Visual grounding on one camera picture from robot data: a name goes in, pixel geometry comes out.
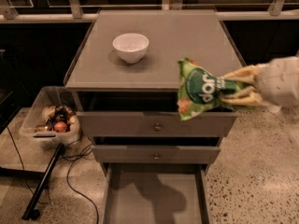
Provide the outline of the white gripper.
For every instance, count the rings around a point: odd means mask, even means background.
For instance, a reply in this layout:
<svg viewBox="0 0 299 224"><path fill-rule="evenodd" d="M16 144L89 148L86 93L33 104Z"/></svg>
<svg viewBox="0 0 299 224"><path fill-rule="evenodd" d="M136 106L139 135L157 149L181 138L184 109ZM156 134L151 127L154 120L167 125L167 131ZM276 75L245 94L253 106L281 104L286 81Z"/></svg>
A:
<svg viewBox="0 0 299 224"><path fill-rule="evenodd" d="M255 84L231 94L220 92L220 100L230 106L268 106L277 113L283 106L299 105L299 58L296 56L249 65L223 76L225 79Z"/></svg>

